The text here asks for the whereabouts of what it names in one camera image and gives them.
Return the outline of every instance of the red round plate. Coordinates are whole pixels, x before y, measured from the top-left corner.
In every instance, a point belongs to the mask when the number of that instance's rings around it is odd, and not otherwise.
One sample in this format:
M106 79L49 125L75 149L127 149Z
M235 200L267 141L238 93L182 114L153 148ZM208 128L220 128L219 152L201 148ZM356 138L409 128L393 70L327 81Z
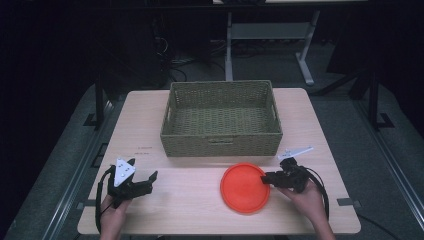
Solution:
M265 173L251 163L238 163L225 171L221 180L221 195L224 202L241 213L252 213L261 209L268 201L270 187L263 184Z

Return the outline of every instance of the woven basket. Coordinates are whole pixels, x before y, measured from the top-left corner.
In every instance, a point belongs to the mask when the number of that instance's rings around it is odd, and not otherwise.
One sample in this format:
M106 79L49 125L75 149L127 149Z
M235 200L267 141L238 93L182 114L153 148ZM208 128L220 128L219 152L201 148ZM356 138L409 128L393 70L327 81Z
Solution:
M161 130L168 157L272 156L282 138L270 81L173 83Z

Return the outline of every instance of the wooden table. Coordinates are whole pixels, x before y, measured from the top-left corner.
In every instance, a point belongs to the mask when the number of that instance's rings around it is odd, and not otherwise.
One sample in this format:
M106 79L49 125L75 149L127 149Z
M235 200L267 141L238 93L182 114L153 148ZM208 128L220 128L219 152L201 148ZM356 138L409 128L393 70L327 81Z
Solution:
M276 157L183 157L168 158L160 130L168 90L128 94L89 200L95 199L97 183L118 157L136 158L134 182L159 171L153 193L136 198L127 212L123 233L143 235L277 235L313 233L310 222L290 200L271 188L268 203L253 214L231 210L222 200L220 181L226 169L238 162L251 162L265 172L278 171ZM314 150L296 157L299 165L317 171L330 200L330 224L337 233L357 233L360 223L352 206L339 206L338 198L349 195L334 162L309 97L303 89L274 89L283 129L279 153L285 149ZM107 192L104 184L103 194ZM81 234L98 234L95 208L86 206L78 224Z

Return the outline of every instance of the metal stand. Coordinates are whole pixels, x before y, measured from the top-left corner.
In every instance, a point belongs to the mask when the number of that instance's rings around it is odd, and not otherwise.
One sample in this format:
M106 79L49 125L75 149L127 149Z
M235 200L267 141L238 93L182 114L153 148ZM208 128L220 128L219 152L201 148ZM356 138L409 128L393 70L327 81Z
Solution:
M303 50L296 53L303 78L307 85L314 84L314 80L306 64L306 55L311 45L312 37L318 21L320 11L315 11L310 22L301 23L232 23L231 12L228 13L227 24L227 55L225 57L225 80L233 81L231 62L232 39L304 39Z

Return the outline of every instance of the hand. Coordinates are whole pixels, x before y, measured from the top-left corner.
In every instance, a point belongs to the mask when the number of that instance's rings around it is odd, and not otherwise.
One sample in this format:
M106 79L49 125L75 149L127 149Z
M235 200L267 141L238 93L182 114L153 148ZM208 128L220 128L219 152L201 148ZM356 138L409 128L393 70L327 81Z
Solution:
M297 210L312 222L318 239L336 239L327 221L321 192L315 183L308 181L302 193L287 188L277 189L286 195Z
M118 208L112 208L113 197L106 195L101 205L103 212L100 217L102 232L100 233L101 240L116 240L121 235L121 228L124 225L128 206L132 200L125 200Z

